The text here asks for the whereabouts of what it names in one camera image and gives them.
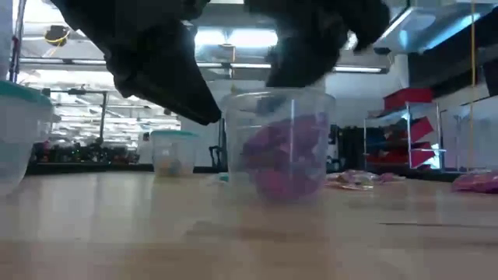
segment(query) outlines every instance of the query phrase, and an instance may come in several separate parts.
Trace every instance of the purple object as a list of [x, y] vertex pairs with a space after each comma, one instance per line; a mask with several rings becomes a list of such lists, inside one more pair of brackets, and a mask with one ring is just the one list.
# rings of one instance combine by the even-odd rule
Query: purple object
[[461, 175], [451, 185], [454, 191], [498, 194], [498, 171]]
[[325, 156], [315, 149], [327, 127], [324, 114], [302, 116], [272, 123], [250, 138], [242, 156], [258, 191], [272, 200], [293, 200], [321, 187]]

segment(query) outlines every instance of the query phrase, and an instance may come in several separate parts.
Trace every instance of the teal lid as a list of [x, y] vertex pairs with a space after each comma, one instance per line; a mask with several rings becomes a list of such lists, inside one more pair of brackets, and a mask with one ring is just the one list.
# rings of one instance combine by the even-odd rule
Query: teal lid
[[157, 130], [157, 131], [152, 131], [150, 133], [150, 136], [154, 135], [163, 135], [163, 136], [191, 136], [191, 137], [198, 137], [193, 132], [189, 131], [175, 131], [175, 130], [170, 130], [170, 129], [164, 129], [164, 130]]
[[0, 81], [0, 96], [17, 98], [30, 103], [37, 103], [41, 106], [52, 107], [50, 99], [41, 94], [40, 90], [21, 86], [13, 82]]

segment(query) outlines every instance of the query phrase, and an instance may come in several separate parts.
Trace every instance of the metal pipe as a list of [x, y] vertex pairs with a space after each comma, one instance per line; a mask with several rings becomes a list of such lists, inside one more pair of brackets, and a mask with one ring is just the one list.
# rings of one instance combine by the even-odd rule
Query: metal pipe
[[[78, 65], [78, 66], [102, 66], [105, 68], [105, 60], [99, 59], [72, 59], [72, 58], [20, 58], [23, 65]], [[270, 69], [272, 66], [265, 63], [212, 63], [198, 62], [199, 68], [206, 69]], [[334, 67], [335, 72], [344, 73], [370, 73], [385, 74], [386, 68], [378, 67], [361, 67], [352, 65], [337, 65]]]
[[[54, 106], [56, 106], [56, 107], [77, 107], [77, 108], [80, 108], [80, 107], [87, 108], [87, 107], [95, 107], [95, 106], [102, 107], [102, 105], [100, 105], [100, 104], [77, 104], [77, 103], [55, 103]], [[147, 105], [139, 106], [139, 105], [111, 105], [111, 104], [108, 104], [107, 108], [150, 109], [150, 107]]]
[[19, 58], [21, 56], [21, 43], [23, 41], [25, 10], [26, 10], [26, 0], [19, 0], [16, 29], [14, 32], [14, 37], [12, 38], [13, 41], [12, 60], [10, 61], [10, 68], [9, 68], [10, 82], [17, 82], [17, 75], [19, 74]]
[[363, 119], [363, 168], [366, 170], [366, 118]]
[[408, 132], [408, 161], [409, 167], [412, 168], [412, 112], [410, 111], [410, 103], [406, 103], [406, 111], [408, 113], [408, 120], [406, 120], [407, 124], [407, 132]]
[[[51, 89], [51, 93], [69, 93], [70, 89]], [[88, 94], [105, 94], [108, 93], [106, 90], [86, 90], [81, 89], [84, 93]]]
[[440, 150], [437, 152], [439, 156], [439, 168], [444, 171], [444, 147], [443, 147], [443, 132], [441, 129], [441, 112], [439, 110], [439, 104], [436, 103], [436, 126], [437, 126], [437, 148]]
[[457, 171], [460, 171], [460, 134], [461, 134], [461, 118], [460, 116], [456, 116], [455, 120], [457, 121], [457, 134], [454, 137], [454, 145], [455, 145], [455, 151], [457, 151], [457, 154], [455, 155], [455, 167], [457, 168]]
[[103, 140], [103, 126], [106, 119], [106, 110], [107, 110], [107, 93], [104, 93], [102, 101], [102, 114], [100, 116], [100, 130], [99, 130], [99, 136], [102, 140]]

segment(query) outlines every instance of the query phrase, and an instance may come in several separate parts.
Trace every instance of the clear plastic cup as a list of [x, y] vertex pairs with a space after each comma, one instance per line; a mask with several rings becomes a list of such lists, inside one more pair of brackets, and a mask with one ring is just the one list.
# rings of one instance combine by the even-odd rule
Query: clear plastic cup
[[157, 177], [175, 177], [194, 172], [198, 136], [189, 131], [158, 130], [150, 134]]
[[324, 185], [335, 99], [316, 89], [266, 89], [226, 100], [231, 189], [292, 201]]
[[39, 90], [0, 81], [0, 197], [24, 178], [33, 144], [48, 139], [53, 113]]

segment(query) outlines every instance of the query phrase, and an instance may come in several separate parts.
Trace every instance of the metal shelf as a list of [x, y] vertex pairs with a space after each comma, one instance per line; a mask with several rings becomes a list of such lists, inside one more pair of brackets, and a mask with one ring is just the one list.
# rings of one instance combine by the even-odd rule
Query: metal shelf
[[[413, 148], [414, 145], [417, 143], [412, 143], [412, 136], [411, 136], [411, 123], [410, 120], [412, 119], [413, 114], [418, 114], [427, 111], [428, 109], [436, 109], [436, 114], [437, 114], [437, 120], [436, 120], [436, 133], [437, 133], [437, 144], [439, 146], [438, 149], [424, 149], [424, 148]], [[392, 142], [392, 146], [406, 146], [408, 156], [409, 156], [409, 161], [407, 163], [372, 163], [372, 162], [367, 162], [366, 161], [366, 156], [368, 156], [367, 148], [369, 147], [375, 147], [379, 145], [390, 145], [388, 142], [378, 142], [378, 143], [372, 143], [372, 144], [367, 144], [366, 143], [366, 123], [368, 121], [389, 121], [389, 120], [396, 120], [396, 119], [401, 119], [404, 118], [407, 120], [407, 132], [408, 132], [408, 138], [403, 139], [404, 142], [400, 142], [400, 140], [396, 140]], [[439, 104], [437, 103], [411, 103], [407, 102], [405, 103], [405, 106], [402, 108], [399, 108], [397, 110], [388, 110], [383, 112], [381, 115], [376, 116], [376, 117], [368, 117], [363, 121], [363, 157], [365, 160], [365, 166], [367, 165], [374, 165], [374, 166], [406, 166], [409, 169], [414, 169], [417, 168], [417, 166], [412, 166], [412, 152], [417, 151], [417, 152], [434, 152], [434, 153], [443, 153], [446, 152], [445, 149], [443, 149], [443, 140], [442, 140], [442, 131], [441, 131], [441, 119], [440, 119], [440, 110], [439, 110]], [[444, 170], [444, 157], [440, 155], [440, 169]]]
[[402, 107], [397, 110], [387, 110], [382, 112], [380, 116], [368, 117], [366, 120], [367, 121], [389, 121], [393, 119], [396, 120], [402, 118], [408, 113], [410, 114], [421, 113], [428, 109], [433, 109], [435, 106], [437, 106], [436, 103], [407, 103], [407, 106], [405, 107]]

